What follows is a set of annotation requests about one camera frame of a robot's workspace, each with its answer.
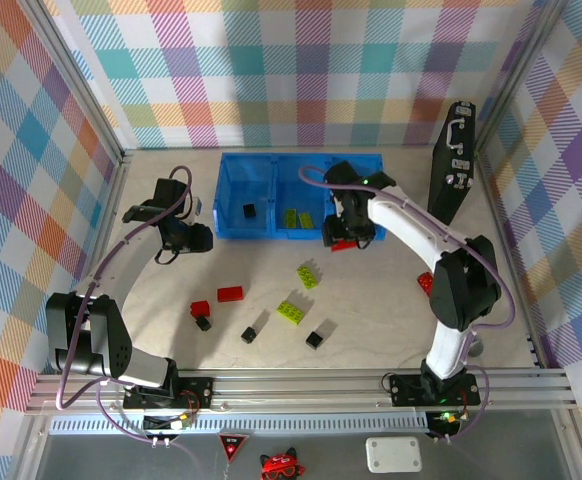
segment colorful plaid wall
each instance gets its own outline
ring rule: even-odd
[[[429,144],[545,2],[46,0],[130,148]]]
[[[47,355],[43,307],[80,278],[114,160],[15,0],[0,0],[0,478]]]
[[[582,0],[570,2],[485,164],[552,365],[582,412]]]

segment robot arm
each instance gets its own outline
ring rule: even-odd
[[[368,242],[375,236],[375,225],[386,228],[413,250],[434,274],[429,303],[438,319],[433,345],[422,362],[421,381],[434,399],[452,387],[465,372],[463,358],[473,338],[470,324],[491,311],[500,298],[495,279],[473,257],[448,241],[446,232],[455,238],[466,238],[429,215],[405,195],[400,187],[382,172],[360,177],[346,162],[333,166],[324,178],[327,183],[365,185],[397,197],[397,203],[359,190],[332,190],[340,204],[340,214],[325,219],[323,240],[330,246],[338,241]],[[425,215],[439,227],[434,230],[404,208],[410,203],[420,216]],[[483,236],[467,239],[493,266],[493,245]]]
[[[70,366],[72,373],[104,376],[154,390],[159,396],[171,396],[177,384],[175,362],[133,347],[122,320],[122,307],[144,267],[163,250],[177,256],[206,252],[213,248],[211,230],[195,222],[200,213],[199,199],[189,196],[186,218],[178,215],[185,204],[128,240],[128,234],[140,224],[171,207],[185,192],[186,185],[174,179],[159,179],[153,198],[132,207],[123,217],[118,238],[124,241],[107,264],[104,275],[90,294],[86,321],[79,333],[78,346]],[[100,264],[76,286],[73,292],[54,293],[47,302],[49,361],[59,371],[65,367],[69,343],[80,304],[96,278]]]

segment blue plastic bin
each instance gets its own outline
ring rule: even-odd
[[[348,161],[363,176],[382,170],[378,154],[319,153],[225,153],[220,162],[218,184],[213,202],[215,231],[220,238],[275,238],[315,240],[322,238],[322,223],[335,213],[329,190],[313,187],[300,180],[298,170],[312,165],[328,170]],[[322,181],[318,174],[312,178]],[[246,218],[243,206],[255,205],[255,217]],[[284,227],[286,210],[309,213],[312,229]],[[376,240],[386,236],[377,229]]]

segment red toy figure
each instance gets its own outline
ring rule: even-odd
[[[304,467],[298,463],[298,454],[291,447],[284,455],[271,458],[260,455],[262,476],[260,480],[295,480],[304,475]]]

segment beige table surface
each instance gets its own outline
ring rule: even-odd
[[[381,153],[385,171],[407,195],[426,205],[430,148],[275,149],[271,151],[332,151]],[[200,221],[213,229],[213,197],[221,150],[137,151],[124,188],[112,239],[121,215],[150,198],[156,179],[179,164],[194,174],[193,193],[203,202]],[[470,237],[487,236],[496,245],[505,281],[505,265],[494,220],[478,181],[453,222]],[[149,263],[127,298],[123,318],[134,345],[174,358],[181,368],[419,367],[433,339],[436,320],[416,283],[424,263],[397,238],[388,235],[368,249],[338,253],[321,241],[248,241],[215,238],[204,254],[180,256],[170,266]],[[321,270],[320,285],[307,292],[296,268],[313,260]],[[218,304],[218,287],[242,285],[241,302]],[[275,309],[291,295],[308,308],[299,326]],[[189,304],[208,300],[213,328],[202,332],[189,315]],[[507,305],[499,301],[486,321],[505,319]],[[314,351],[305,344],[312,330],[328,320],[331,330]],[[251,344],[240,335],[254,322],[266,322]],[[488,367],[529,367],[531,355],[521,315],[506,331],[483,334],[484,354],[477,363]]]

